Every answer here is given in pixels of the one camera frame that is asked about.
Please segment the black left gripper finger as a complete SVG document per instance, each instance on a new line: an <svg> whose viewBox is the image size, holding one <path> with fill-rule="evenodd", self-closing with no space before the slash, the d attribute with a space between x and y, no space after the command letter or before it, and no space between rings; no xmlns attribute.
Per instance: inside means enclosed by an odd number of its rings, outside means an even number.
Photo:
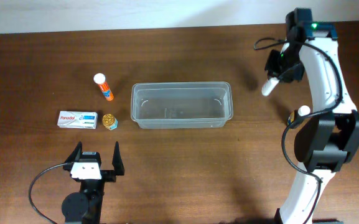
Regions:
<svg viewBox="0 0 359 224"><path fill-rule="evenodd" d="M69 164L78 161L81 154L82 154L82 142L79 141L73 152L65 160L65 163Z"/></svg>
<svg viewBox="0 0 359 224"><path fill-rule="evenodd" d="M119 142L118 141L116 141L115 146L114 146L112 165L114 167L115 172L124 172L125 171L123 160L121 158L121 153L119 150Z"/></svg>

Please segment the dark bottle white cap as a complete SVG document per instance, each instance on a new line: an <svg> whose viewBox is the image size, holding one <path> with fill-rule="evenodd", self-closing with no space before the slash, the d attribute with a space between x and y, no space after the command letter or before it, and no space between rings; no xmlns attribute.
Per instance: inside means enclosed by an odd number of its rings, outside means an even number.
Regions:
<svg viewBox="0 0 359 224"><path fill-rule="evenodd" d="M301 117L306 116L310 113L310 108L307 105L301 106L299 109L294 110L290 113L287 119L287 125L291 125L291 129L297 128L301 123Z"/></svg>

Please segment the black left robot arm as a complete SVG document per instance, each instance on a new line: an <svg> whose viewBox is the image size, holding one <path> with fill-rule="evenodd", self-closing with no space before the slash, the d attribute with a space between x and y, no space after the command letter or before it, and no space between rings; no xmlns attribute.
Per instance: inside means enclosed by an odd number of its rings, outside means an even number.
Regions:
<svg viewBox="0 0 359 224"><path fill-rule="evenodd" d="M84 152L82 143L77 144L63 166L70 177L80 183L80 190L69 194L62 202L65 223L100 223L105 183L116 182L117 176L125 173L118 143L114 146L112 165L112 170L101 169L100 154Z"/></svg>

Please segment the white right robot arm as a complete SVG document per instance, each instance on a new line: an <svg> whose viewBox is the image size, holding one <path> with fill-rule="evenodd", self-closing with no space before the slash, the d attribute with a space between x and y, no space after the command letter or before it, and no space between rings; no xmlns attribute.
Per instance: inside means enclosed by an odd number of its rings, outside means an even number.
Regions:
<svg viewBox="0 0 359 224"><path fill-rule="evenodd" d="M302 129L294 140L297 174L289 196L276 210L276 223L312 223L325 186L359 148L359 112L348 94L338 59L338 35L330 22L315 22L312 11L296 8L286 16L286 39L274 40L262 94L278 83L308 78L312 111L295 110L286 129Z"/></svg>

